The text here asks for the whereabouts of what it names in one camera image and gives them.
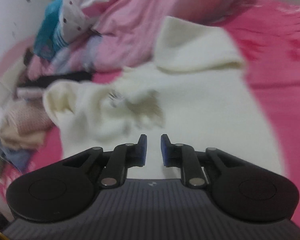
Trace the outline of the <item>pink floral bed blanket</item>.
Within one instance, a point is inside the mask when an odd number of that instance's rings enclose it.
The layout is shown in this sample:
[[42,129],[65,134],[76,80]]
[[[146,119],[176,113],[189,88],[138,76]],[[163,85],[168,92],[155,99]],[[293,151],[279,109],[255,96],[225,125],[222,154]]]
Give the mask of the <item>pink floral bed blanket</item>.
[[[212,26],[228,31],[248,61],[235,85],[244,83],[250,96],[257,100],[274,129],[285,172],[300,190],[300,6],[278,0],[236,0],[229,15],[220,21]],[[234,128],[215,136],[208,133],[213,129],[204,126],[194,138],[198,143],[194,145],[208,146],[214,142],[233,153],[253,143],[261,146],[256,135],[252,135],[252,128],[243,125],[243,136],[236,137],[234,143],[229,141],[230,135],[235,135],[230,134]],[[61,159],[58,136],[57,128],[48,132],[47,144],[33,154],[26,172]],[[293,219],[300,226],[300,202]]]

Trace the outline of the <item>cream white fleece sweater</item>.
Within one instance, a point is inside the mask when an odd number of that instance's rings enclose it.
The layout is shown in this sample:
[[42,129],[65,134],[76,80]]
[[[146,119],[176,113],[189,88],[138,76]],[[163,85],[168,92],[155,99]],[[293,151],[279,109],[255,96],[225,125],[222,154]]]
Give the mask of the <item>cream white fleece sweater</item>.
[[57,81],[43,96],[61,132],[63,156],[99,146],[106,151],[147,136],[134,179],[178,178],[165,168],[160,138],[198,151],[216,147],[284,175],[280,148],[244,84],[244,60],[228,33],[174,17],[164,19],[151,61],[123,68],[110,84]]

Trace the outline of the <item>pink patterned duvet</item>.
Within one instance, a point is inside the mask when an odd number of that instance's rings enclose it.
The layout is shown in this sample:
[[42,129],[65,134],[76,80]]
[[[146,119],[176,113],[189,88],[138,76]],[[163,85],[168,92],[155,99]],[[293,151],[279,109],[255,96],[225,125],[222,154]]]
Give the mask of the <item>pink patterned duvet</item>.
[[135,67],[152,54],[168,16],[194,23],[220,18],[234,0],[53,0],[33,45],[27,76]]

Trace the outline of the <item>stack of folded clothes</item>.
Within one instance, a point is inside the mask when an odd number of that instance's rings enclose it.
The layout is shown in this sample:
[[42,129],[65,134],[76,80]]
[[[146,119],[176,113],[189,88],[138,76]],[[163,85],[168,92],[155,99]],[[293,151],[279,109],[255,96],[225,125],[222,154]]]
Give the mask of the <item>stack of folded clothes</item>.
[[0,108],[0,157],[19,172],[42,147],[53,126],[43,106],[43,89],[18,88],[15,99]]

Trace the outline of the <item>black folded garment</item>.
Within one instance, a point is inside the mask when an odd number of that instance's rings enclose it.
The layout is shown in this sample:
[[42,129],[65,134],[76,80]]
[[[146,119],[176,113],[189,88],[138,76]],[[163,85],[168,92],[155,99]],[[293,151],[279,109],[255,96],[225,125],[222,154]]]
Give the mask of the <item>black folded garment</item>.
[[21,85],[17,85],[18,88],[47,88],[55,81],[70,80],[70,81],[91,81],[93,74],[86,71],[73,72],[64,75],[49,75],[41,76],[35,80],[29,80]]

